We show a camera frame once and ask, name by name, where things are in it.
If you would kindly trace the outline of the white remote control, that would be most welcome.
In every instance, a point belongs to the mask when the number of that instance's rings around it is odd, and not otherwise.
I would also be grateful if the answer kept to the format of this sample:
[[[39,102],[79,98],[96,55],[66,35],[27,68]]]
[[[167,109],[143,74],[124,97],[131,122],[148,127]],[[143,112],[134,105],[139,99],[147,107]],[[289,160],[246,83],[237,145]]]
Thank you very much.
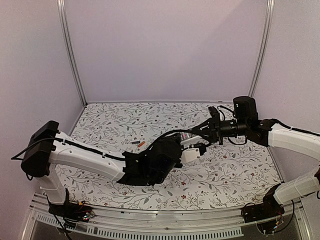
[[[180,135],[180,144],[183,146],[196,144],[201,139],[200,136],[190,132],[181,132],[179,135]]]

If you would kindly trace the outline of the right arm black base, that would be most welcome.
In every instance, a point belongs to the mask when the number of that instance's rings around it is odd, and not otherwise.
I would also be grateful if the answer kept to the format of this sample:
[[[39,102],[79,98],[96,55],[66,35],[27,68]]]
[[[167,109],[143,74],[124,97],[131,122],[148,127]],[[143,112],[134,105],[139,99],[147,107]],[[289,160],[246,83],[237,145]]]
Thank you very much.
[[[241,209],[241,216],[245,223],[273,218],[271,221],[257,224],[257,229],[264,235],[274,234],[280,224],[284,222],[284,207],[274,198],[274,193],[280,185],[280,183],[274,185],[262,198],[262,203],[255,204],[250,202]]]

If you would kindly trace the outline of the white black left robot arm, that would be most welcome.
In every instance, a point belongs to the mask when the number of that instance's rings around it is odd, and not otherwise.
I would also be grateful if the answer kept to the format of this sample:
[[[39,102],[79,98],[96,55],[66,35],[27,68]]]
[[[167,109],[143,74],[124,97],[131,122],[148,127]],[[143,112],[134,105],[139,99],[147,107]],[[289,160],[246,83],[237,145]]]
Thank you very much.
[[[59,123],[48,121],[30,138],[28,146],[11,157],[20,161],[29,179],[36,179],[46,194],[49,213],[76,222],[94,217],[84,202],[70,201],[70,193],[59,180],[56,165],[66,165],[99,174],[129,186],[161,184],[173,168],[199,159],[207,150],[200,142],[187,146],[183,131],[175,130],[157,138],[139,153],[112,152],[79,142],[62,131]]]

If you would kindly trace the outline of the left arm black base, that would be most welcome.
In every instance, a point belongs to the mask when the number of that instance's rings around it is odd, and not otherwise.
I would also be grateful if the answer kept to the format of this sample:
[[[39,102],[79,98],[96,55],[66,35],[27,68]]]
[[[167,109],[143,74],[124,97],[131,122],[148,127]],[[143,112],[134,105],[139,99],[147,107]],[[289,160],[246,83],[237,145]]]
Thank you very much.
[[[85,201],[77,203],[66,201],[64,204],[53,204],[49,201],[48,205],[50,214],[67,221],[88,222],[95,216],[93,208],[86,205]]]

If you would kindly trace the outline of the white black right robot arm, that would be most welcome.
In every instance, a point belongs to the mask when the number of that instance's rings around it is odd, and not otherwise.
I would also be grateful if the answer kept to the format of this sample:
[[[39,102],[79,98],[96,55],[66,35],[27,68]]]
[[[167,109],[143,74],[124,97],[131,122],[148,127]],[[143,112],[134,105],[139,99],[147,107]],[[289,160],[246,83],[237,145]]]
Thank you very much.
[[[278,119],[260,120],[256,101],[249,96],[233,99],[233,120],[221,120],[215,107],[209,107],[210,118],[193,127],[191,132],[210,143],[223,144],[224,138],[244,136],[247,140],[264,147],[287,149],[320,159],[320,135],[315,132],[288,126]],[[264,203],[258,213],[269,218],[282,205],[295,198],[305,197],[320,190],[320,169],[310,172],[286,183],[282,183],[264,196]]]

